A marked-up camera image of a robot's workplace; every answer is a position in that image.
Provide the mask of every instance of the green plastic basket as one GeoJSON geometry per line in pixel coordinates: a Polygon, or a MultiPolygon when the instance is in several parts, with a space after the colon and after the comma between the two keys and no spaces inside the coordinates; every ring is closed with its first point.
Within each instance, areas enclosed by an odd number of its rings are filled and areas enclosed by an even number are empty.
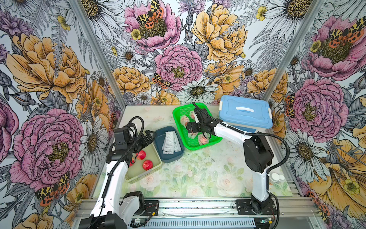
{"type": "MultiPolygon", "coordinates": [[[[212,115],[205,104],[196,103],[196,105],[201,109],[206,109],[208,114],[212,115]]],[[[180,117],[182,115],[185,115],[190,119],[191,122],[193,122],[194,120],[189,117],[189,112],[194,110],[194,108],[195,107],[193,106],[193,104],[187,104],[187,105],[184,105],[181,107],[177,107],[173,110],[173,118],[174,118],[175,124],[177,125],[177,130],[180,134],[180,137],[182,138],[183,145],[189,150],[198,150],[198,149],[202,149],[202,148],[205,148],[208,146],[212,146],[216,143],[219,143],[223,138],[213,136],[213,135],[211,136],[209,143],[206,145],[200,145],[198,143],[197,137],[195,137],[194,139],[191,139],[188,137],[187,129],[182,124],[180,124],[180,117]]]]}

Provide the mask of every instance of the light green basket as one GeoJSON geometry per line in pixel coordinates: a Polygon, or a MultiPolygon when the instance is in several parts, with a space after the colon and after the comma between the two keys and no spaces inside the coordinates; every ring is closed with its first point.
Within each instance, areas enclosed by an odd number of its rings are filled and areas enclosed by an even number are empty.
{"type": "MultiPolygon", "coordinates": [[[[212,116],[211,112],[208,110],[207,106],[203,103],[196,103],[196,105],[201,109],[206,109],[208,114],[212,116]]],[[[193,104],[187,104],[181,107],[177,107],[173,110],[173,118],[175,121],[175,124],[177,125],[177,130],[180,134],[180,137],[182,138],[183,145],[189,149],[189,150],[198,150],[202,149],[208,146],[212,146],[216,143],[219,143],[223,138],[217,137],[217,136],[211,136],[211,139],[209,140],[209,143],[206,145],[200,145],[198,143],[198,138],[195,137],[194,139],[191,139],[188,137],[188,131],[187,129],[180,123],[180,117],[182,115],[187,116],[191,122],[194,120],[189,117],[189,112],[194,110],[195,107],[193,104]]]]}
{"type": "Polygon", "coordinates": [[[128,183],[133,184],[139,180],[141,180],[142,178],[150,175],[153,172],[158,171],[159,169],[161,169],[161,159],[159,157],[158,152],[156,151],[156,148],[154,146],[154,144],[150,144],[148,146],[146,146],[144,149],[142,149],[146,152],[146,157],[143,160],[137,160],[136,162],[128,168],[127,173],[125,175],[125,179],[128,183]],[[153,162],[154,167],[152,167],[151,169],[149,169],[148,171],[145,171],[142,168],[142,164],[144,161],[146,160],[150,160],[153,162]]]}

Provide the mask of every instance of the blue container lid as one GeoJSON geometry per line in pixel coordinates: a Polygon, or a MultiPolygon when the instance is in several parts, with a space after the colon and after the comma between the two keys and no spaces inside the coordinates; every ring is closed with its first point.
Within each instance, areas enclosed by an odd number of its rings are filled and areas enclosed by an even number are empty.
{"type": "Polygon", "coordinates": [[[266,129],[273,125],[269,104],[264,100],[224,95],[220,107],[219,117],[226,122],[266,129]]]}
{"type": "Polygon", "coordinates": [[[170,162],[180,159],[183,156],[184,145],[182,143],[182,139],[180,138],[180,135],[177,133],[177,130],[173,126],[163,127],[161,129],[156,130],[155,133],[156,133],[156,135],[155,135],[154,145],[155,145],[156,151],[158,152],[159,157],[162,162],[170,163],[170,162]],[[163,150],[161,148],[164,144],[165,132],[168,132],[168,131],[174,131],[175,134],[177,135],[178,141],[180,144],[180,148],[182,149],[181,151],[174,152],[173,154],[163,154],[163,150]]]}

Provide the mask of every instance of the mounting plate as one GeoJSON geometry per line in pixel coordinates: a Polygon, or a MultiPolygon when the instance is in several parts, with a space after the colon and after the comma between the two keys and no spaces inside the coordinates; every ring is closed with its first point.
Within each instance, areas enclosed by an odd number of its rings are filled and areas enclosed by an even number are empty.
{"type": "Polygon", "coordinates": [[[238,210],[239,215],[258,215],[258,216],[260,216],[260,215],[273,215],[273,214],[276,215],[277,214],[277,208],[272,199],[269,201],[269,204],[263,214],[256,214],[251,210],[251,208],[252,208],[251,200],[236,200],[235,202],[236,202],[236,209],[238,210]]]}

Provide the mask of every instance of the wire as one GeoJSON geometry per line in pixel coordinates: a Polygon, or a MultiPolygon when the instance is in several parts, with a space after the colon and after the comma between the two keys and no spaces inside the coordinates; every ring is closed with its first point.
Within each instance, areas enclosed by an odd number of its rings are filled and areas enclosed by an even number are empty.
{"type": "Polygon", "coordinates": [[[276,200],[277,218],[276,218],[276,222],[274,223],[274,225],[272,227],[272,229],[275,229],[278,225],[278,221],[280,220],[280,205],[278,204],[278,198],[274,194],[269,193],[269,195],[276,200]]]}

